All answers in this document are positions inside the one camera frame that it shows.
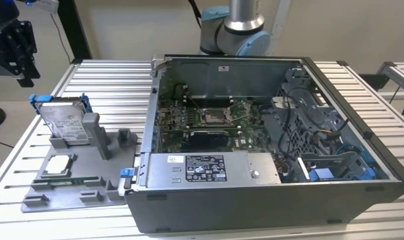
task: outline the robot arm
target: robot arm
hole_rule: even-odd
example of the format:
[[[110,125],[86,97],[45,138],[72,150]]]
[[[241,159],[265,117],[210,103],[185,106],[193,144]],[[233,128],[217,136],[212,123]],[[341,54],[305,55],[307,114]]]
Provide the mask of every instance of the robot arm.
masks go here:
[[[21,87],[30,88],[32,79],[41,77],[33,61],[37,48],[32,24],[18,21],[18,15],[14,1],[0,0],[0,76],[12,76]]]
[[[208,55],[264,56],[270,35],[262,31],[260,0],[229,0],[201,13],[200,51]]]

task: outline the wall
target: wall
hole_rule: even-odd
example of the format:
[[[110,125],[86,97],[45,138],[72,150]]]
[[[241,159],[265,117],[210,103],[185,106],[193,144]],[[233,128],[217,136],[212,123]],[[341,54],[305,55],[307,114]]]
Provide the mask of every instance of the wall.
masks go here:
[[[228,1],[196,2],[202,9]],[[268,31],[277,2],[261,0]],[[24,89],[16,80],[0,77],[0,101],[50,93],[69,65],[49,14],[17,5],[20,19],[33,23],[41,79]],[[76,0],[76,5],[96,59],[198,53],[200,31],[186,0]],[[383,61],[404,62],[404,0],[292,0],[274,54],[345,60],[361,73],[375,72]]]
[[[404,0],[292,0],[274,54],[345,60],[359,73],[404,62]]]
[[[196,1],[200,11],[228,0]],[[261,0],[272,29],[278,0]],[[149,60],[154,54],[198,54],[200,29],[186,0],[77,0],[94,58]]]
[[[30,94],[50,94],[65,70],[69,67],[66,55],[64,53],[57,29],[50,16],[46,12],[16,3],[20,10],[21,21],[30,21],[37,45],[36,67],[41,78],[34,80],[33,88],[21,88],[17,81],[6,76],[0,76],[0,101],[26,101]],[[60,19],[54,16],[61,33],[62,26]],[[64,44],[73,57],[72,50],[65,35],[62,34]]]

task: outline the metal rail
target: metal rail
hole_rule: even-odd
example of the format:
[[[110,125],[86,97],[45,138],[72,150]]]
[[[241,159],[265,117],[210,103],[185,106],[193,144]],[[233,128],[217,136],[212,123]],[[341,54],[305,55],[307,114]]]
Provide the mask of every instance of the metal rail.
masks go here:
[[[316,64],[404,166],[404,118],[348,66],[336,62]],[[85,92],[106,130],[130,128],[141,142],[150,81],[148,61],[85,60],[70,66],[52,94],[69,97]],[[126,205],[21,213],[21,200],[50,147],[49,134],[48,127],[36,117],[0,169],[2,239],[404,239],[404,195],[393,203],[372,206],[348,225],[149,236],[138,232]]]
[[[404,89],[404,62],[384,62],[377,74],[384,74]]]

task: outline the blue latch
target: blue latch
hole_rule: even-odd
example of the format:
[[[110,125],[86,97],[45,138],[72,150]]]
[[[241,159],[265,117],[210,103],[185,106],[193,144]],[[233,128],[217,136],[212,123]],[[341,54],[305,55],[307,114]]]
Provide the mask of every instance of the blue latch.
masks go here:
[[[92,107],[90,107],[89,98],[88,98],[88,96],[85,95],[85,93],[81,94],[80,100],[81,100],[81,101],[84,102],[84,104],[86,105],[86,108],[85,108],[86,113],[92,113],[92,112],[93,112],[93,109],[92,109]]]
[[[34,93],[28,97],[28,100],[29,100],[29,104],[32,105],[32,107],[36,111],[36,114],[38,115],[40,111],[37,110],[37,107],[36,107],[36,94]]]
[[[134,176],[136,168],[122,168],[120,170],[121,178],[132,178]]]
[[[36,99],[36,103],[49,103],[53,100],[52,95],[40,95],[38,98]]]

